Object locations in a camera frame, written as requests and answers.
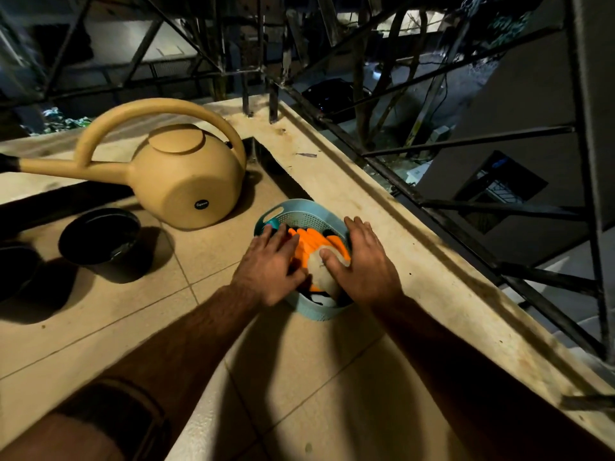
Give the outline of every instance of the hand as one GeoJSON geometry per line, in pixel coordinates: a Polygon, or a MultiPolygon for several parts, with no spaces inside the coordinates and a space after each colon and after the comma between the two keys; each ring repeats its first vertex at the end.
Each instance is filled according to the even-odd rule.
{"type": "Polygon", "coordinates": [[[322,261],[333,278],[354,302],[368,309],[379,303],[395,303],[404,297],[395,265],[384,253],[380,240],[369,222],[361,218],[344,218],[350,232],[352,260],[349,267],[329,250],[320,252],[322,261]]]}
{"type": "Polygon", "coordinates": [[[288,238],[286,224],[271,236],[271,225],[256,236],[241,259],[231,286],[242,288],[253,295],[259,305],[270,306],[280,302],[288,293],[302,284],[308,271],[298,269],[288,274],[290,259],[299,243],[299,236],[288,238]]]}

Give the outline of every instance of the right hand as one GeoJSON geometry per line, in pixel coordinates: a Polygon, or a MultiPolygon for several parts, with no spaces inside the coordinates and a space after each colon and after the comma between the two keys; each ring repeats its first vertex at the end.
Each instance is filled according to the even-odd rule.
{"type": "Polygon", "coordinates": [[[404,292],[399,274],[370,223],[363,223],[359,217],[354,221],[346,217],[344,223],[352,243],[350,266],[343,266],[331,251],[320,251],[320,257],[335,281],[361,307],[371,309],[378,304],[400,301],[404,292]]]}

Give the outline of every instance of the window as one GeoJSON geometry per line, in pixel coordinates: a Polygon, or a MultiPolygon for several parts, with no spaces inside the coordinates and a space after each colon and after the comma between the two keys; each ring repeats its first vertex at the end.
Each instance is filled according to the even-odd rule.
{"type": "MultiPolygon", "coordinates": [[[[496,203],[524,203],[545,188],[547,182],[497,150],[470,181],[457,193],[455,200],[496,203]]],[[[459,215],[485,234],[508,215],[460,210],[459,215]]]]}

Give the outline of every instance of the orange glove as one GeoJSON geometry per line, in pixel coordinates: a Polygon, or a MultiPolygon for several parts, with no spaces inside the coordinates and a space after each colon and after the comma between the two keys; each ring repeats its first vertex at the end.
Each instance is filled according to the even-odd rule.
{"type": "MultiPolygon", "coordinates": [[[[301,263],[301,266],[305,269],[308,267],[308,259],[312,253],[321,246],[331,246],[335,247],[345,258],[345,260],[350,261],[350,255],[348,254],[348,250],[344,246],[344,243],[338,236],[327,236],[326,238],[317,232],[313,228],[308,228],[304,230],[299,228],[297,231],[292,228],[288,229],[288,233],[291,236],[296,234],[299,235],[299,244],[295,249],[294,257],[297,259],[297,262],[301,263]]],[[[313,293],[321,293],[322,290],[317,288],[314,285],[311,285],[309,290],[313,293]]]]}

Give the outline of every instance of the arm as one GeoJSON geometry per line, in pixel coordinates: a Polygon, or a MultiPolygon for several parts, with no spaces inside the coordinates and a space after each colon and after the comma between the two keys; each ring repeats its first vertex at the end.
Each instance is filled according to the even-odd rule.
{"type": "Polygon", "coordinates": [[[263,307],[306,278],[288,275],[299,237],[267,226],[229,286],[153,335],[12,442],[0,460],[162,460],[207,382],[263,307]]]}
{"type": "Polygon", "coordinates": [[[369,223],[346,218],[352,262],[332,276],[404,353],[457,437],[482,459],[612,459],[613,453],[407,297],[369,223]]]}

